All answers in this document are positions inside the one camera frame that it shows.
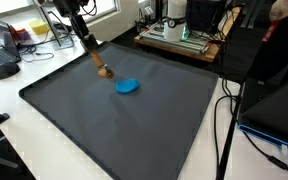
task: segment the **wooden stick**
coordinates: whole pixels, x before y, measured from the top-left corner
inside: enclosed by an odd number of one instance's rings
[[[101,57],[97,54],[96,50],[95,49],[91,49],[90,50],[90,55],[92,56],[96,66],[99,68],[98,69],[98,75],[101,76],[101,77],[104,77],[104,78],[107,78],[107,79],[111,79],[114,77],[114,72],[113,70],[109,70],[110,71],[110,74],[107,72],[106,69],[103,69],[104,67],[104,63],[101,59]]]

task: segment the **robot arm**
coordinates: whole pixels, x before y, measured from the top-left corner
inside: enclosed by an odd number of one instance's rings
[[[80,6],[87,6],[89,0],[53,0],[53,5],[56,7],[62,17],[68,17],[72,29],[77,37],[81,40],[83,47],[89,51],[96,66],[99,68],[98,74],[105,78],[112,78],[114,72],[110,70],[107,64],[104,64],[98,56],[95,48],[98,46],[93,34],[89,33],[86,23],[81,15],[79,15]]]

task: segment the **laptop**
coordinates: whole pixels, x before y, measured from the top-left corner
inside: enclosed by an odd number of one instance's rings
[[[0,21],[0,65],[7,62],[19,62],[20,54],[15,45],[9,25]]]
[[[288,146],[288,82],[242,113],[238,122],[243,132]]]

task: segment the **blue object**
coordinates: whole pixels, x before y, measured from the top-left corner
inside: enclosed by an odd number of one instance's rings
[[[127,94],[135,91],[140,86],[140,83],[136,79],[128,79],[125,81],[116,82],[116,92]]]

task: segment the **gray mat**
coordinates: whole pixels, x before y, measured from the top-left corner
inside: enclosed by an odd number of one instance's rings
[[[91,57],[83,56],[20,96],[112,178],[176,179],[218,76],[111,43],[98,52],[115,71],[113,79],[98,77]],[[118,94],[115,82],[129,78],[139,89]]]

